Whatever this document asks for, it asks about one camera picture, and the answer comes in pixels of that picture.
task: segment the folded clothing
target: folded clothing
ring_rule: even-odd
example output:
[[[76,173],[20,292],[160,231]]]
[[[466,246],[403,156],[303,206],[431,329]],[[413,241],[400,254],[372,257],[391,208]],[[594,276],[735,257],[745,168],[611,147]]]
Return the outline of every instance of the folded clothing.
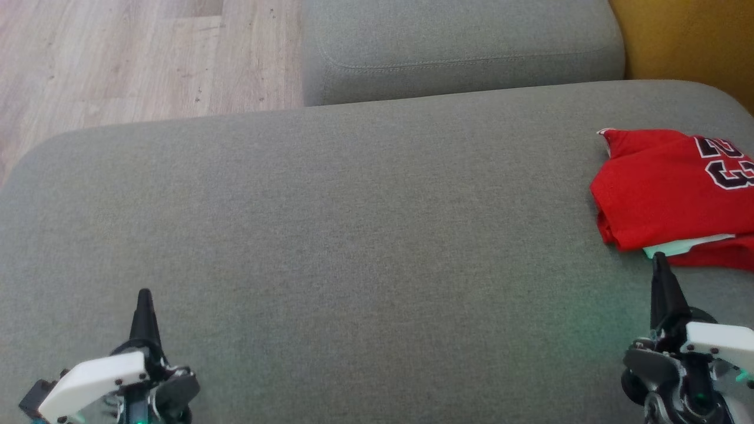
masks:
[[[671,263],[754,271],[754,161],[749,156],[727,140],[672,130],[599,133],[607,140],[610,159],[591,191],[605,243],[619,250],[659,250],[659,244],[684,241],[690,250],[670,257]]]

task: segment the wooden floor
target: wooden floor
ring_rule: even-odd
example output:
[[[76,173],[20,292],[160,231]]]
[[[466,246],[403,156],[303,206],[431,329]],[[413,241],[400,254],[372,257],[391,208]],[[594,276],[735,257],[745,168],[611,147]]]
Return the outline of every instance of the wooden floor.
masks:
[[[79,128],[302,105],[301,0],[0,0],[0,183]]]

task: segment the red fabric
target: red fabric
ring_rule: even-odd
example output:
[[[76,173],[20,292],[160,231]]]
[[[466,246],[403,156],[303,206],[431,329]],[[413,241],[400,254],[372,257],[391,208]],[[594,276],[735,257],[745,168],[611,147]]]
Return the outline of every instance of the red fabric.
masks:
[[[672,130],[601,134],[611,157],[591,191],[605,243],[634,250],[736,234],[669,259],[679,265],[754,270],[754,161],[749,156],[726,140]]]

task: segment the gray ottoman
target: gray ottoman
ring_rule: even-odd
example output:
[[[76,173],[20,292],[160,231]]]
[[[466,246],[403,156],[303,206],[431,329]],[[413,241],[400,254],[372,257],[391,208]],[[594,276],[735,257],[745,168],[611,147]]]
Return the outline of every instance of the gray ottoman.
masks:
[[[305,0],[307,106],[621,79],[606,0]]]
[[[56,137],[0,192],[0,422],[122,342],[150,287],[168,357],[199,375],[197,423],[637,424],[621,358],[648,330],[651,264],[596,229],[611,126],[754,150],[741,106],[674,81]],[[677,273],[754,326],[752,273]]]

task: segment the mustard yellow fabric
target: mustard yellow fabric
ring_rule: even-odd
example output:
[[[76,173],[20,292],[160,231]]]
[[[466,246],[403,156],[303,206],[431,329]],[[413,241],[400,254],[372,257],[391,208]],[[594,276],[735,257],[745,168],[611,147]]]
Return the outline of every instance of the mustard yellow fabric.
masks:
[[[754,113],[754,0],[611,0],[627,78],[720,88]]]

